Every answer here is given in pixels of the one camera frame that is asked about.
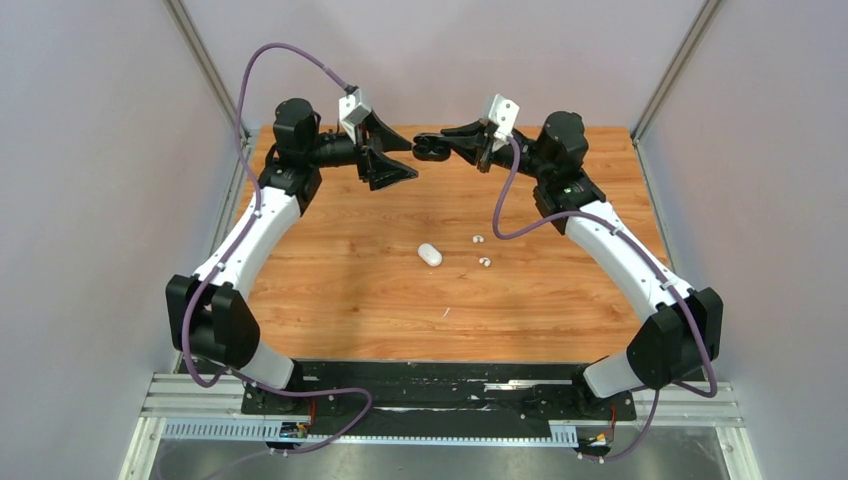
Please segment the black earbud charging case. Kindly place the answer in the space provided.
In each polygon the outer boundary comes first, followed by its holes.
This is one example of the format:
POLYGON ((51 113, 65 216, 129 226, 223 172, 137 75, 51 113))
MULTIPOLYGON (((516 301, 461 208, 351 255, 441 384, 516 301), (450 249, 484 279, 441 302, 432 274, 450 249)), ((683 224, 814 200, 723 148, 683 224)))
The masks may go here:
POLYGON ((446 161, 452 149, 440 134, 421 133, 413 138, 412 155, 415 159, 428 162, 446 161))

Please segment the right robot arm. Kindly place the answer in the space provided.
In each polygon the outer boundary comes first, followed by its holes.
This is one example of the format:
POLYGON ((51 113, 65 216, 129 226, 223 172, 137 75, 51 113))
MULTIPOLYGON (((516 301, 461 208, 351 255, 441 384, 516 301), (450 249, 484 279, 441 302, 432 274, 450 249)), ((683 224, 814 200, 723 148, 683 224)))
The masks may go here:
POLYGON ((510 234, 495 227, 495 236, 507 240, 553 225, 590 255, 637 314, 641 326, 626 349, 585 366, 574 378, 570 393, 577 413, 596 417, 617 394, 681 384, 699 368, 709 382, 701 396, 716 395, 711 363, 720 352, 723 301, 714 289, 698 290, 670 271, 625 226, 583 167, 589 142, 579 114, 550 114, 535 138, 494 120, 477 120, 445 128, 429 143, 440 160, 456 153, 481 172, 509 169, 503 194, 517 174, 533 178, 541 220, 510 234))

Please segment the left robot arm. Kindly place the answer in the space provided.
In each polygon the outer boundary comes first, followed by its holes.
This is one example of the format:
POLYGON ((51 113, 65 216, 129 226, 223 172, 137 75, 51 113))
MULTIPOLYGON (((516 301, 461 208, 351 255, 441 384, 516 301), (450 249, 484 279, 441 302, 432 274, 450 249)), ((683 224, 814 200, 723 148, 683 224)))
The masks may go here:
POLYGON ((357 93, 341 98, 337 131, 324 131, 309 101, 291 98, 275 109, 275 142, 256 180, 254 197, 218 249, 190 276, 175 275, 165 297, 171 339, 186 359, 198 357, 268 386, 268 400, 283 413, 298 411, 306 386, 298 364, 261 339, 248 296, 283 235, 303 216, 324 168, 353 165, 370 190, 417 177, 390 153, 409 151, 409 140, 386 125, 357 93))

